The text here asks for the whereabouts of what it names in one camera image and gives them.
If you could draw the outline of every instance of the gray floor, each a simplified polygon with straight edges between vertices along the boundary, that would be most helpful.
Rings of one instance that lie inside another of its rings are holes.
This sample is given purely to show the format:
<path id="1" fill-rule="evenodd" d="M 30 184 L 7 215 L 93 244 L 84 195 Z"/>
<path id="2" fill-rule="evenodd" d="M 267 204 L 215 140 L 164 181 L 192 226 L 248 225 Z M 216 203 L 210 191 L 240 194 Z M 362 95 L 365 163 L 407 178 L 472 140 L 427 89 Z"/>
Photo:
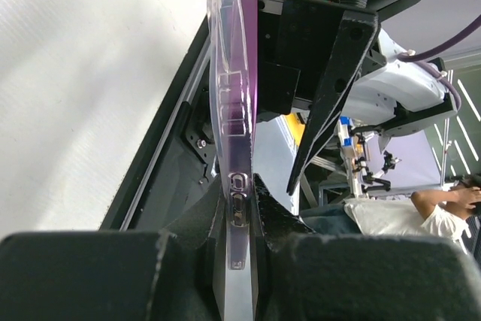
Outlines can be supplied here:
<path id="1" fill-rule="evenodd" d="M 283 119 L 257 125 L 254 171 L 261 175 L 279 203 L 291 212 L 297 213 L 298 192 L 294 197 L 286 193 L 294 158 L 294 140 Z M 252 320 L 249 260 L 243 271 L 228 271 L 225 281 L 225 321 Z"/>

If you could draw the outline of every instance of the transparent plastic case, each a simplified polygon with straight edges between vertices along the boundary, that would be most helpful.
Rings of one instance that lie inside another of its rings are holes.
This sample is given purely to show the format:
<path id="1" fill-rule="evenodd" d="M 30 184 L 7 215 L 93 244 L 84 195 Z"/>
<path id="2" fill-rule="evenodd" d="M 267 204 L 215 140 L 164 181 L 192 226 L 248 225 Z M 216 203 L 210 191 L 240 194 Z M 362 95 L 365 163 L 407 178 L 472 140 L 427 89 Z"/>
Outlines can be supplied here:
<path id="1" fill-rule="evenodd" d="M 249 17 L 244 21 L 244 11 Z M 227 200 L 228 267 L 244 269 L 249 244 L 256 125 L 257 0 L 208 0 L 210 115 Z"/>

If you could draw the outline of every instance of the person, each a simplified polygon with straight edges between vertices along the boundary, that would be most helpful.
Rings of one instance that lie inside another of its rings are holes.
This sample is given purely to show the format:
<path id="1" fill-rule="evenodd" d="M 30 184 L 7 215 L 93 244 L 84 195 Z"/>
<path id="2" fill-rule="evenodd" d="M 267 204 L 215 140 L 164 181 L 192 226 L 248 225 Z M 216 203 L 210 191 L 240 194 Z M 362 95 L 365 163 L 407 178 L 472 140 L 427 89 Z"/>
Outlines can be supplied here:
<path id="1" fill-rule="evenodd" d="M 449 191 L 425 190 L 384 201 L 351 198 L 301 212 L 302 221 L 325 235 L 433 235 L 458 241 L 466 220 L 481 214 L 481 176 L 457 181 Z"/>

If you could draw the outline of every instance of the pants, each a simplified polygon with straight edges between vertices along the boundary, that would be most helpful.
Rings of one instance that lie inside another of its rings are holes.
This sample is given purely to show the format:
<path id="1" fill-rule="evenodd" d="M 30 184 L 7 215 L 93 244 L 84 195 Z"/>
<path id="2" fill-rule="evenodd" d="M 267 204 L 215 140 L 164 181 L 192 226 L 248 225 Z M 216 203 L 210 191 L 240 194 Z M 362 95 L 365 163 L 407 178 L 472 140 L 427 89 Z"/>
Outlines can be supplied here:
<path id="1" fill-rule="evenodd" d="M 322 235 L 360 235 L 358 225 L 344 210 L 343 204 L 330 204 L 301 212 L 304 223 Z"/>

